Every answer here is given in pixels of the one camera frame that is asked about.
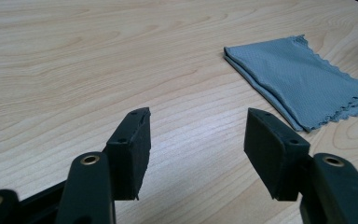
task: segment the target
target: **light wood grain surface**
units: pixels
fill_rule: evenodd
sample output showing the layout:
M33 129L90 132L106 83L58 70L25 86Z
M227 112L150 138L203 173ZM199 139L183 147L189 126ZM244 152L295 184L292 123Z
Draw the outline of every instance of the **light wood grain surface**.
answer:
M243 152L248 107L271 107L223 47L304 34L358 77L352 0L0 1L0 189L21 199L102 150L131 110L149 106L152 149L140 201L118 223L301 223ZM358 169L358 118L301 133L310 154Z

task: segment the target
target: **table surface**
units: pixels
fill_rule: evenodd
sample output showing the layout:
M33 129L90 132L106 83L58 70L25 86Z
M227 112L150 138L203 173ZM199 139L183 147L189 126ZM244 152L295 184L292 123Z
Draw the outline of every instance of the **table surface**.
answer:
M301 223L272 201L243 152L248 107L277 111L224 59L224 46L305 35L358 78L353 0L0 1L0 189L21 199L100 151L149 106L152 149L140 201L118 223ZM358 169L358 118L300 133L310 155Z

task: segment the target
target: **clamp jaw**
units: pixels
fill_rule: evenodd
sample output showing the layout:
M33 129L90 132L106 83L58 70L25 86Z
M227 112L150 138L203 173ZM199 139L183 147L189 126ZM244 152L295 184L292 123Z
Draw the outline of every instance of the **clamp jaw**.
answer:
M273 199L296 201L304 223L358 223L358 172L310 144L272 114L249 108L244 151Z
M74 159L66 181L19 202L0 189L0 223L116 223L115 200L138 199L149 163L150 111L131 111L102 152Z

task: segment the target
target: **gray microfiber cloth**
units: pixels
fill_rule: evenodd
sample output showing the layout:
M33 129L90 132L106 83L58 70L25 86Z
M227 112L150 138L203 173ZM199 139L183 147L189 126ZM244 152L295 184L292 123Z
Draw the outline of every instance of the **gray microfiber cloth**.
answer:
M358 79L315 54L303 35L225 48L225 58L296 131L358 116Z

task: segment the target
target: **wooden table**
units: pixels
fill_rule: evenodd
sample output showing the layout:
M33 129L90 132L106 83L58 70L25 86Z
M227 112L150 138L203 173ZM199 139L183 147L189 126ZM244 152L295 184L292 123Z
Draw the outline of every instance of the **wooden table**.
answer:
M0 1L0 189L25 199L64 180L149 106L140 201L117 202L118 223L301 223L299 203L272 201L242 147L248 107L282 117L223 47L302 34L358 78L352 0ZM311 155L358 169L358 118L301 135Z

